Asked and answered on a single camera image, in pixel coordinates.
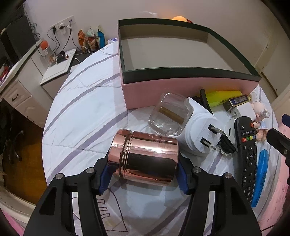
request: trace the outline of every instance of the open box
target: open box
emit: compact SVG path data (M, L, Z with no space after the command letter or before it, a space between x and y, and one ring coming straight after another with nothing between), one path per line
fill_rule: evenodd
M250 62L213 30L176 20L119 20L121 83L127 109L156 105L165 92L192 97L240 90L260 76Z

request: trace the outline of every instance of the white cable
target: white cable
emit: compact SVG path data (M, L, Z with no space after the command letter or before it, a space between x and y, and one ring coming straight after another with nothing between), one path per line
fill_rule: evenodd
M77 60L79 63L82 63L82 61L79 61L79 59L75 58L75 60Z
M107 54L107 55L113 55L113 54L109 54L109 53L106 53L106 52L103 52L103 50L106 50L106 49L108 49L108 47L111 45L111 43L110 44L108 44L108 46L105 48L105 47L103 47L102 49L100 49L99 51L101 51L102 53L104 53L104 54Z
M85 46L81 46L81 45L79 45L79 46L74 46L74 47L84 47L84 48L86 48L87 49L87 51L89 52L89 54L91 55L91 53L90 52L93 52L92 50L89 50L87 47L85 47ZM85 53L87 53L87 52L82 52L82 53L78 53L78 54L73 54L73 53L71 53L70 52L70 54L71 55L81 55L81 54L85 54Z

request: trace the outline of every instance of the wooden floor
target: wooden floor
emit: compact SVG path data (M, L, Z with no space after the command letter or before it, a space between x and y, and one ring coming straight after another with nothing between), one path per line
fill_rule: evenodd
M17 138L15 145L22 161L15 157L14 164L10 164L8 153L4 152L3 169L7 174L4 176L5 186L11 193L36 204L47 187L41 156L43 129L16 110L12 111L12 115L12 132L24 131L24 135Z

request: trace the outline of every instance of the bed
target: bed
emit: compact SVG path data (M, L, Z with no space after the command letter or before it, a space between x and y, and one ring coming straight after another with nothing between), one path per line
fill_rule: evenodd
M270 103L261 89L254 90L259 101L271 111L265 119L268 128L278 129ZM120 128L152 133L147 125L153 107L126 110L120 81L117 43L112 43L85 59L67 78L51 106L43 132L42 157L47 184L61 172L65 176L79 174L103 158L115 133ZM223 121L230 119L223 106L213 109ZM275 209L270 202L280 197L284 179L279 180L281 154L267 142L257 144L269 152L269 166L260 200L253 211L261 229L276 222L282 206ZM208 173L234 175L232 156L211 152L207 157L196 157L181 151L195 166ZM190 197L185 196L174 179L167 187L141 184L112 177L109 188L100 197L98 205L108 235L178 235ZM210 195L204 235L212 225L214 193ZM76 232L81 235L77 193L73 195Z

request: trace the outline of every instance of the rose gold canister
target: rose gold canister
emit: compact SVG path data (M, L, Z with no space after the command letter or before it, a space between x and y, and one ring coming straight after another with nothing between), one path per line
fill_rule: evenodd
M108 165L115 174L141 183L169 185L178 161L175 138L120 129L112 142Z

